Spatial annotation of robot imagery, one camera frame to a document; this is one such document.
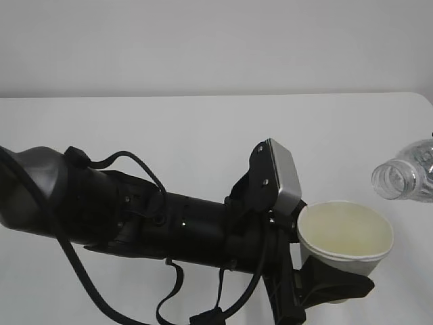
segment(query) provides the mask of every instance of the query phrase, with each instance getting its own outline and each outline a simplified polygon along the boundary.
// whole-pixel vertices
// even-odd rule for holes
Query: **cable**
[[[218,295],[216,296],[217,302],[215,303],[215,308],[217,308],[219,306],[219,302],[221,300],[221,295],[223,293],[224,271],[225,271],[225,268],[223,268],[223,267],[221,269],[219,269],[219,271],[218,271],[219,283],[218,283]]]
[[[246,290],[242,294],[242,296],[227,310],[223,312],[224,319],[227,319],[237,313],[239,309],[241,309],[248,299],[251,297],[252,293],[257,287],[257,284],[260,281],[260,277],[262,276],[263,268],[265,266],[267,249],[269,243],[269,223],[267,217],[261,216],[262,229],[263,229],[263,239],[262,239],[262,251],[260,254],[260,260],[258,261],[257,268],[254,271],[254,274],[251,278],[250,283],[248,284]],[[212,325],[216,324],[214,320],[210,322]]]
[[[95,162],[93,166],[102,167],[108,164],[109,162],[115,161],[119,156],[128,156],[136,161],[146,172],[149,173],[150,177],[155,181],[157,186],[160,188],[163,195],[163,203],[165,204],[166,200],[166,190],[164,186],[159,182],[158,178],[149,170],[149,168],[135,155],[130,152],[118,152],[111,157],[101,161]],[[96,307],[111,320],[122,324],[122,325],[148,325],[146,323],[138,322],[137,320],[133,320],[121,313],[117,312],[113,308],[111,308],[104,300],[104,298],[97,291],[95,285],[92,283],[86,269],[84,268],[81,260],[79,259],[76,251],[72,247],[67,235],[63,231],[61,225],[59,224],[57,217],[54,215],[51,207],[49,206],[48,200],[39,189],[38,185],[33,181],[30,175],[24,170],[24,168],[12,158],[3,147],[0,146],[0,162],[2,162],[21,182],[21,184],[28,190],[30,195],[35,200],[36,204],[40,208],[43,216],[47,218],[48,224],[51,228],[52,233],[55,238],[59,242],[61,248],[63,249],[66,257],[68,258],[75,274],[80,280],[83,288],[86,290],[88,296],[92,300],[92,302],[96,305]],[[253,277],[244,291],[242,296],[226,311],[217,315],[215,318],[206,322],[206,325],[216,325],[218,322],[226,320],[231,317],[234,313],[236,313],[242,306],[246,303],[246,301],[251,297],[254,289],[257,287],[257,284],[260,280],[261,274],[263,272],[263,267],[265,265],[266,255],[267,255],[267,247],[268,247],[268,237],[269,237],[269,225],[266,222],[265,218],[261,218],[263,223],[263,247],[260,255],[260,260],[258,262],[257,268],[254,272]]]
[[[166,191],[165,187],[162,185],[160,180],[155,176],[155,174],[152,172],[152,170],[150,170],[150,168],[140,158],[135,156],[132,152],[129,152],[129,151],[116,152],[115,154],[112,154],[111,156],[109,156],[107,159],[104,159],[101,161],[90,162],[89,167],[93,168],[93,169],[105,169],[105,168],[109,167],[110,165],[112,165],[117,158],[122,157],[122,156],[129,157],[132,160],[134,160],[150,176],[150,178],[155,182],[156,186],[158,186],[158,188],[161,191],[161,195],[162,195],[160,212],[164,212],[164,209],[166,208],[166,204],[167,204],[167,191]]]
[[[165,320],[161,316],[160,309],[161,309],[162,305],[167,300],[174,297],[181,290],[182,284],[183,284],[183,279],[184,279],[185,275],[183,273],[182,267],[180,267],[177,264],[174,264],[171,259],[167,259],[165,263],[169,266],[173,266],[176,269],[176,282],[175,282],[175,286],[173,287],[171,292],[167,295],[167,297],[163,298],[163,300],[161,300],[160,303],[158,304],[158,306],[156,308],[155,316],[156,316],[156,320],[158,321],[158,323],[160,323],[160,325],[174,325],[174,324],[168,322],[167,320]]]

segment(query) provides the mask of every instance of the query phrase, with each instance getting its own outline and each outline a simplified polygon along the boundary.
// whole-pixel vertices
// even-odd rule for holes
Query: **cup rim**
[[[359,207],[363,207],[363,208],[367,208],[370,211],[373,211],[374,213],[376,213],[377,215],[379,215],[389,226],[390,230],[391,230],[391,243],[390,243],[390,247],[387,251],[383,252],[383,253],[379,253],[379,254],[374,254],[374,255],[347,255],[347,254],[339,254],[339,253],[331,253],[329,251],[326,251],[322,248],[319,248],[315,245],[310,244],[309,242],[307,242],[304,237],[302,236],[302,233],[300,231],[300,226],[299,226],[299,221],[301,219],[302,214],[309,208],[309,207],[314,207],[320,204],[325,204],[325,203],[350,203],[353,205],[357,205]],[[306,205],[304,208],[302,208],[301,212],[299,212],[299,216],[298,216],[298,221],[297,223],[297,232],[298,232],[298,237],[299,237],[299,241],[305,245],[305,247],[307,247],[312,253],[321,255],[322,257],[326,258],[326,259],[332,259],[334,261],[365,261],[365,262],[371,262],[371,261],[380,261],[381,259],[383,259],[387,254],[389,254],[389,252],[391,251],[392,247],[394,246],[394,229],[392,228],[391,223],[389,222],[389,220],[383,216],[381,213],[377,212],[375,209],[368,207],[366,205],[360,204],[360,203],[356,203],[353,201],[349,201],[349,200],[329,200],[329,201],[324,201],[324,202],[315,202],[313,204],[308,204]]]

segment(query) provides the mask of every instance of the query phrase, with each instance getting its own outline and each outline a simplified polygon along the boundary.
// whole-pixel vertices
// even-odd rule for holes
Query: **bottle neck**
[[[411,163],[392,159],[374,170],[371,182],[382,198],[404,200],[415,190],[417,178],[417,171]]]

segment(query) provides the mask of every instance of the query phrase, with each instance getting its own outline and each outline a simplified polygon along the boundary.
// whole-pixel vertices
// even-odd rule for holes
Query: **black strap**
[[[175,282],[175,286],[173,287],[171,292],[168,294],[168,296],[165,297],[163,300],[161,300],[161,302],[158,304],[158,306],[156,308],[156,320],[161,325],[174,325],[173,323],[170,323],[169,321],[165,320],[161,316],[160,308],[162,307],[163,303],[165,303],[167,300],[169,300],[170,298],[175,296],[181,290],[182,284],[183,284],[183,279],[184,279],[185,275],[183,273],[182,267],[178,266],[177,264],[174,264],[171,259],[167,259],[165,264],[167,264],[169,266],[173,266],[176,269],[176,282]]]
[[[225,325],[224,318],[221,319],[223,310],[220,307],[215,307],[214,309],[205,311],[204,313],[199,313],[198,315],[189,318],[191,325],[207,325],[209,323],[216,325]],[[220,318],[217,322],[212,322],[216,318]]]
[[[219,278],[219,284],[218,284],[218,296],[217,296],[217,302],[215,304],[215,308],[217,308],[219,306],[219,301],[221,300],[221,294],[223,293],[223,281],[224,281],[224,271],[225,268],[221,268],[219,269],[218,272],[218,278]]]

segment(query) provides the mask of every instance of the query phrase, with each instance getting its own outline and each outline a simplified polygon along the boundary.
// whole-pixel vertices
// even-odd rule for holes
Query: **white table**
[[[404,145],[430,137],[433,109],[414,93],[0,100],[0,144],[13,151],[82,148],[93,160],[125,149],[142,157],[170,192],[222,202],[246,172],[253,147],[273,137],[291,150],[309,202],[353,200],[389,218],[390,256],[372,273],[365,299],[308,309],[307,324],[433,323],[433,204],[386,201],[370,186],[373,168]],[[121,171],[145,177],[127,159]],[[98,255],[77,246],[113,307],[155,324],[154,310],[175,272],[163,261]],[[299,257],[294,248],[294,261]],[[182,291],[162,313],[177,324],[210,309],[217,270],[185,266]],[[249,275],[228,273],[222,307]],[[93,306],[57,242],[0,227],[2,324],[113,324]],[[263,287],[228,324],[273,324]]]

